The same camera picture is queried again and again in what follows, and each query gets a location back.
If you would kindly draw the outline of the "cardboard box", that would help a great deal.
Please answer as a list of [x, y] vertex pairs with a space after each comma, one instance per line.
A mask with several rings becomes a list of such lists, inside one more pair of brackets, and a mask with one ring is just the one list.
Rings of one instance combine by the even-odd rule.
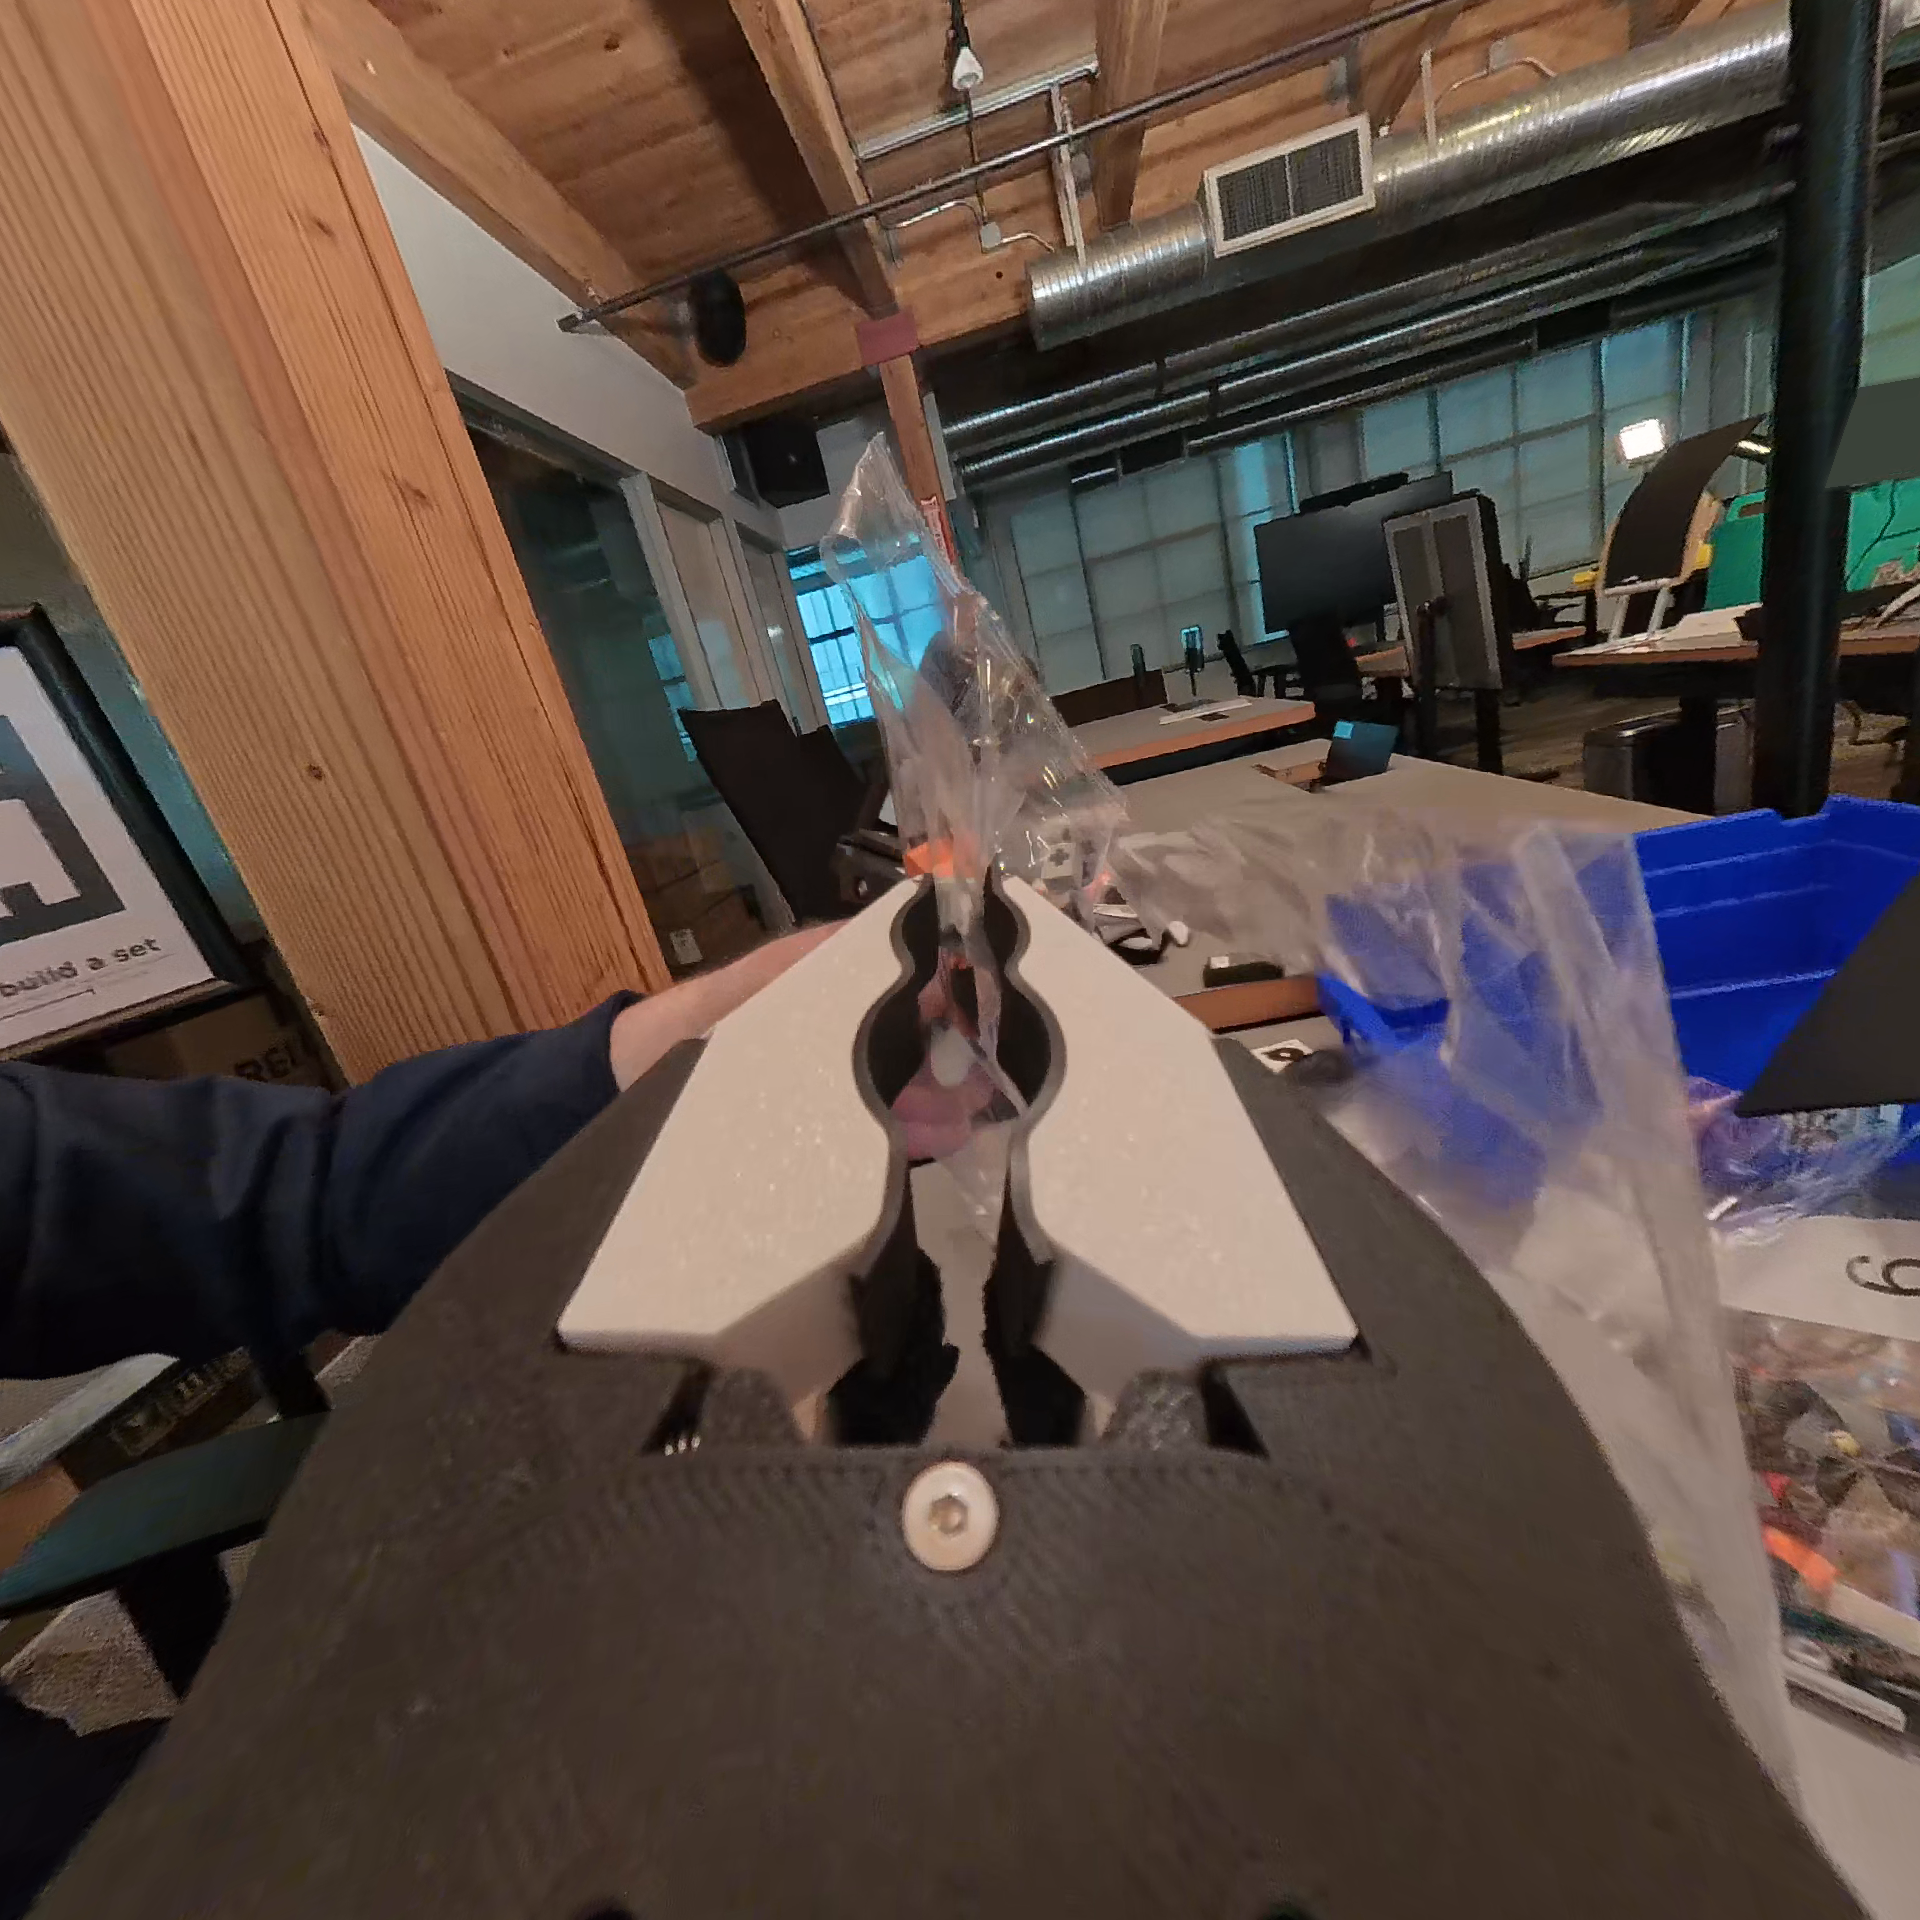
[[141, 1082], [229, 1076], [275, 1089], [337, 1085], [299, 1018], [260, 992], [208, 1005], [133, 1040], [102, 1047], [104, 1071]]
[[673, 979], [717, 970], [763, 945], [758, 898], [717, 833], [683, 826], [627, 839], [622, 851]]

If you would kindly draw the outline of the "silver air duct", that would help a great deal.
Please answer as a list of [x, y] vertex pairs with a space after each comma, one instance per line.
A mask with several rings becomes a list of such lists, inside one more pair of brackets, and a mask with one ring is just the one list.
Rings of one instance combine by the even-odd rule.
[[1180, 209], [1030, 267], [1030, 341], [1073, 346], [1267, 276], [1284, 256], [1364, 250], [1729, 129], [1783, 101], [1789, 37], [1787, 4], [1742, 7], [1428, 130], [1376, 132], [1376, 211], [1236, 256], [1211, 256], [1197, 185]]

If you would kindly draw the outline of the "person's left forearm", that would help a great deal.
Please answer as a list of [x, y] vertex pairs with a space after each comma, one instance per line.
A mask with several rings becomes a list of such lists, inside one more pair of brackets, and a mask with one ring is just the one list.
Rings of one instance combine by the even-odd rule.
[[4, 1378], [375, 1336], [640, 1076], [664, 997], [348, 1092], [3, 1071]]

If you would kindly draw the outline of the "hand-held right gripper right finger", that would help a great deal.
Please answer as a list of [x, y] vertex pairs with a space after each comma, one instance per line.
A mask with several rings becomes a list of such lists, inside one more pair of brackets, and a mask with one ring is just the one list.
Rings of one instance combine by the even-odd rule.
[[1360, 1330], [1206, 1029], [1025, 881], [982, 928], [1014, 1101], [982, 1347], [1005, 1441], [1067, 1449], [1141, 1376], [1344, 1361]]

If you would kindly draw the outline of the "small clear bag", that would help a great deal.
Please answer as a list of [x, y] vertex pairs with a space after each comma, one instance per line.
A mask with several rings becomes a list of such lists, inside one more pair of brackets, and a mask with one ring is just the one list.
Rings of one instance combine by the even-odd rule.
[[855, 613], [903, 867], [929, 883], [925, 1051], [891, 1113], [913, 1162], [944, 1162], [1028, 1105], [997, 1064], [991, 881], [1091, 908], [1123, 808], [991, 603], [947, 557], [885, 437], [856, 456], [821, 553]]

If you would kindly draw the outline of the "black chair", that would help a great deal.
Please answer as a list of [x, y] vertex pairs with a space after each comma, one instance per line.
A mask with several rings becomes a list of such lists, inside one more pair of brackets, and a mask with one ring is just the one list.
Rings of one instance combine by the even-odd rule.
[[880, 816], [885, 756], [855, 767], [830, 727], [796, 731], [776, 701], [681, 722], [796, 922], [847, 919], [904, 877], [899, 827]]
[[225, 1554], [262, 1539], [327, 1419], [224, 1432], [94, 1483], [4, 1567], [3, 1619], [112, 1599], [183, 1698], [232, 1608]]

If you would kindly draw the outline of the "glass door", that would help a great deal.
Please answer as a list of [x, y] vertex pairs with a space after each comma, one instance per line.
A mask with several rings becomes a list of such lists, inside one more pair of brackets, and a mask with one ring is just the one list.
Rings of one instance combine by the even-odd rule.
[[620, 849], [640, 835], [708, 827], [751, 884], [765, 940], [793, 930], [683, 730], [697, 699], [643, 552], [629, 472], [461, 377], [452, 393]]

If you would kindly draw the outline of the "person's left hand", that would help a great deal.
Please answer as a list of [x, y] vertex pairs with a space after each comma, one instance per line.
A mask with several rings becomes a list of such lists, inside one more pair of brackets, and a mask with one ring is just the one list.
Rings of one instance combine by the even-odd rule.
[[707, 1039], [725, 1018], [817, 951], [836, 930], [841, 930], [836, 924], [803, 927], [627, 1009], [609, 1039], [616, 1083], [630, 1085], [671, 1047]]

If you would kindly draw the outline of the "black ceiling pipe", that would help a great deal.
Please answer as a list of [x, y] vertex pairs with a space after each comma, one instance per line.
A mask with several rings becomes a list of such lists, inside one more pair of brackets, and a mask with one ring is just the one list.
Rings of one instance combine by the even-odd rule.
[[903, 209], [919, 209], [927, 201], [940, 200], [960, 200], [967, 191], [976, 185], [984, 185], [998, 176], [1022, 171], [1039, 161], [1047, 161], [1053, 153], [1067, 152], [1071, 147], [1086, 147], [1092, 139], [1104, 137], [1109, 132], [1142, 127], [1144, 122], [1152, 122], [1153, 116], [1160, 116], [1172, 107], [1197, 106], [1220, 90], [1230, 90], [1241, 83], [1263, 80], [1268, 75], [1280, 73], [1281, 69], [1291, 69], [1311, 58], [1328, 56], [1344, 42], [1361, 39], [1371, 32], [1382, 32], [1387, 27], [1398, 27], [1403, 23], [1409, 23], [1413, 19], [1422, 19], [1431, 11], [1438, 11], [1440, 7], [1440, 3], [1400, 3], [1395, 7], [1382, 7], [1381, 11], [1371, 11], [1366, 16], [1357, 16], [1356, 20], [1341, 20], [1339, 26], [1328, 27], [1324, 32], [1293, 39], [1278, 50], [1251, 58], [1232, 67], [1220, 67], [1217, 71], [1211, 71], [1203, 79], [1189, 80], [1176, 87], [1160, 87], [1131, 103], [1102, 113], [1073, 129], [1053, 130], [1022, 147], [998, 152], [984, 161], [976, 161], [968, 167], [957, 167], [944, 176], [912, 183], [883, 200], [859, 201], [830, 218], [823, 218], [815, 225], [781, 232], [779, 235], [757, 242], [753, 247], [743, 247], [725, 256], [712, 256], [708, 261], [701, 261], [697, 267], [667, 275], [629, 292], [579, 304], [575, 309], [567, 311], [557, 328], [564, 335], [606, 329], [614, 319], [623, 319], [637, 306], [683, 292], [703, 276], [735, 276], [739, 273], [757, 267], [763, 261], [790, 256], [805, 250], [815, 250], [821, 242], [830, 239], [836, 240], [856, 226], [885, 225], [885, 219], [891, 212], [899, 212]]

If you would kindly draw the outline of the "large clear bag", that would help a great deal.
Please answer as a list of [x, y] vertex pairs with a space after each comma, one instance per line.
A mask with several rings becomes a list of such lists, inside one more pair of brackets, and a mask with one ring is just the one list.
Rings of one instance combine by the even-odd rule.
[[1336, 1130], [1468, 1252], [1588, 1417], [1713, 1687], [1796, 1792], [1781, 1627], [1744, 1463], [1688, 1098], [1620, 804], [1468, 800], [1438, 768], [1311, 797], [1217, 767], [1135, 784], [1126, 874], [1387, 1012], [1440, 1004], [1415, 1071], [1360, 1064]]

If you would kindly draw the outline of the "black monitor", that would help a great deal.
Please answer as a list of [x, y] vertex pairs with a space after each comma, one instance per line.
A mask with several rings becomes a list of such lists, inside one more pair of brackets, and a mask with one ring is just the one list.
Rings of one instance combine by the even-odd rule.
[[1301, 512], [1255, 527], [1255, 588], [1263, 635], [1315, 621], [1376, 621], [1396, 597], [1384, 524], [1451, 501], [1453, 474], [1391, 474], [1310, 499]]

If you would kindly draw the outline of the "wooden post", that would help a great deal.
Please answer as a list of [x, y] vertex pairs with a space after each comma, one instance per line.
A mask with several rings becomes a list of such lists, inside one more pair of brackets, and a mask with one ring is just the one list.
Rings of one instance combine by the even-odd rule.
[[667, 968], [299, 4], [3, 4], [4, 431], [349, 1080]]

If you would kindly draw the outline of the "black steel column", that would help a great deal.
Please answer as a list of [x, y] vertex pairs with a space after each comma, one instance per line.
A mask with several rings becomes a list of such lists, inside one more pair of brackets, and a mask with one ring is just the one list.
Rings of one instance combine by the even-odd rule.
[[1831, 484], [1864, 329], [1883, 3], [1789, 3], [1792, 191], [1773, 355], [1751, 793], [1785, 819], [1831, 793], [1849, 496]]

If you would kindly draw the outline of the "black wall speaker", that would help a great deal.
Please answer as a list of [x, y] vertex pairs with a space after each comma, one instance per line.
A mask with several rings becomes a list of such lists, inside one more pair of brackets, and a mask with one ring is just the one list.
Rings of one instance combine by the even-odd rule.
[[734, 434], [757, 499], [771, 511], [790, 511], [830, 492], [817, 428], [797, 416], [768, 416]]

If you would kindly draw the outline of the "green board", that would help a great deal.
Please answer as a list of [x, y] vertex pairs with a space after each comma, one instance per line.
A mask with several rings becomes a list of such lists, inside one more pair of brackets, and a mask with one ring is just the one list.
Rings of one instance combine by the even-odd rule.
[[[1849, 499], [1847, 593], [1902, 593], [1917, 573], [1917, 477], [1861, 488]], [[1761, 599], [1767, 495], [1735, 496], [1712, 533], [1703, 607], [1749, 609]]]

